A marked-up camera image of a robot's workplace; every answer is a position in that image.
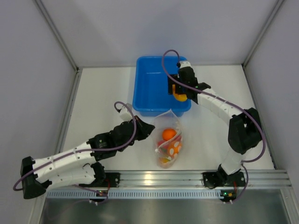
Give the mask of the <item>clear zip top bag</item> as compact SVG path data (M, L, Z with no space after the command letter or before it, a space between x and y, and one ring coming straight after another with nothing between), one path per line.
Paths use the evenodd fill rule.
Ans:
M170 168L183 149L183 129L179 118L168 110L153 119L151 136L158 166Z

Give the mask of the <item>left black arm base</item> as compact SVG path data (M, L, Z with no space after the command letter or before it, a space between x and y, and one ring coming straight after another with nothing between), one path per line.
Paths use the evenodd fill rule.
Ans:
M121 174L118 172L101 173L95 176L95 180L92 182L93 187L112 187L116 188L120 183Z

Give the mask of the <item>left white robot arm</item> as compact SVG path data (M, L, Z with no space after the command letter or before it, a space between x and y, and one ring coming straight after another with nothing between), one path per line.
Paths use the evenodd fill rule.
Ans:
M28 156L21 161L21 185L24 199L33 199L51 189L79 185L99 187L106 180L100 161L116 156L135 141L147 139L155 130L138 116L113 130L97 134L83 144L42 159Z

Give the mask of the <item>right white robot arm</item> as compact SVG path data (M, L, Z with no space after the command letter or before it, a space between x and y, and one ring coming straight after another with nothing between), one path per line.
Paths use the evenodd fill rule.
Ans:
M230 186L243 178L241 166L246 152L262 141L259 114L254 108L239 108L220 97L210 85L199 83L188 61L177 66L177 74L168 75L168 93L178 101L192 100L228 125L230 149L217 171L203 173L204 186L211 189Z

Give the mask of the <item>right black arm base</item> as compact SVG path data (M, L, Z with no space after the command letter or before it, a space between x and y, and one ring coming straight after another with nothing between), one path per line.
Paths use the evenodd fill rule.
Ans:
M216 187L223 187L227 184L226 176L222 173L216 172L204 172L203 175L203 184L205 187L214 189Z

